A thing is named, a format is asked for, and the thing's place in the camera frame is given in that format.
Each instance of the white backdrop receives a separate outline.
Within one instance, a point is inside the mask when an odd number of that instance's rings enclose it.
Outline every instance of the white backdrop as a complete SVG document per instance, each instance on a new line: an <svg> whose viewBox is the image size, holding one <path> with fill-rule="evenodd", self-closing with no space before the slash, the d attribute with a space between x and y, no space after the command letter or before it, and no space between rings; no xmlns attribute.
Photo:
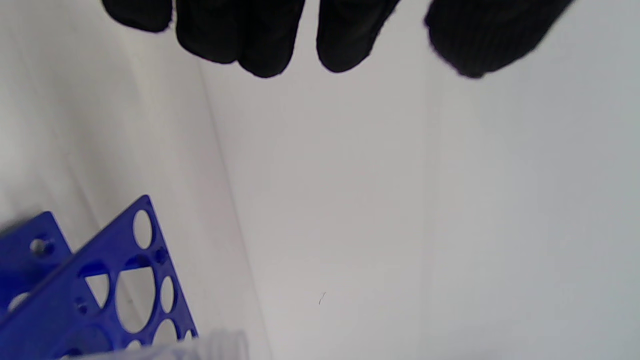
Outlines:
<svg viewBox="0 0 640 360"><path fill-rule="evenodd" d="M640 3L578 0L481 81L426 7L337 76L309 1L261 80L98 1L5 1L0 220L53 210L79 247L150 193L199 329L252 359L640 357Z"/></svg>
<svg viewBox="0 0 640 360"><path fill-rule="evenodd" d="M578 0L481 81L426 6L347 74L317 1L283 76L203 66L275 358L637 359L640 3Z"/></svg>

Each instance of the gloved hand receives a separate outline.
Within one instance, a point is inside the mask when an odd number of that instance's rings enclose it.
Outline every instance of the gloved hand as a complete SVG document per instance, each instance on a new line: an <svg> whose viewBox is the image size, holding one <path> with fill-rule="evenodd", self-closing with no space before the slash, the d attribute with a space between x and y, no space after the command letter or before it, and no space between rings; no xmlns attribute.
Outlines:
<svg viewBox="0 0 640 360"><path fill-rule="evenodd" d="M321 0L317 52L332 72L364 60L399 0ZM431 44L458 72L480 78L533 50L572 0L434 0ZM160 32L172 0L102 0L116 21ZM176 35L187 51L240 65L261 78L285 70L304 0L176 0Z"/></svg>

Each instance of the white wall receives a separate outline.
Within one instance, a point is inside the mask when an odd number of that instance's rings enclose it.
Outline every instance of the white wall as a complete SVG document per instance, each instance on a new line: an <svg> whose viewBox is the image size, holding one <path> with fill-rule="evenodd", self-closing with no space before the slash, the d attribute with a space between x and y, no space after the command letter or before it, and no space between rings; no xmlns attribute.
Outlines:
<svg viewBox="0 0 640 360"><path fill-rule="evenodd" d="M640 357L639 3L482 81L420 1L329 74L316 9L283 76L202 65L274 357Z"/></svg>

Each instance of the black glove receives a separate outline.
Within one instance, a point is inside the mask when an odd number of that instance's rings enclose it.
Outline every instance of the black glove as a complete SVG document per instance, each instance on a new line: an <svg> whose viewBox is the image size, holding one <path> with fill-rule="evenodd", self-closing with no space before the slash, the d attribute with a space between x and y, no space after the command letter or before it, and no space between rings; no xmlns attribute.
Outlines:
<svg viewBox="0 0 640 360"><path fill-rule="evenodd" d="M332 72L364 60L399 0L321 0L317 52ZM434 0L425 18L433 47L460 74L479 78L523 57L572 0ZM172 0L102 0L112 18L164 31ZM187 51L269 78L293 54L304 0L176 0L176 34Z"/></svg>

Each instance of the blue plastic panel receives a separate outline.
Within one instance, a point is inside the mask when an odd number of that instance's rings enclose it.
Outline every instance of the blue plastic panel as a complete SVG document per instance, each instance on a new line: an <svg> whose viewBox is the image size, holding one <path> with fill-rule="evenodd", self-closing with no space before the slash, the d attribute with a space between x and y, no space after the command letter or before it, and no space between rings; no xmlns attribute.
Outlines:
<svg viewBox="0 0 640 360"><path fill-rule="evenodd" d="M133 223L138 211L146 211L152 225L152 240L146 249L141 249L134 238ZM55 250L45 251L49 253L53 255ZM46 263L48 258L42 256L38 260ZM123 329L116 313L116 282L121 271L147 266L154 273L154 306L146 326L131 334ZM109 293L102 309L84 280L100 274L109 277ZM173 282L174 300L169 313L162 309L160 299L165 277ZM44 360L65 354L92 354L125 348L134 340L148 345L165 319L173 321L179 340L189 331L197 336L151 200L143 196L53 270L2 319L0 359Z"/></svg>
<svg viewBox="0 0 640 360"><path fill-rule="evenodd" d="M0 237L0 319L7 314L13 298L31 292L71 255L50 212L42 213Z"/></svg>

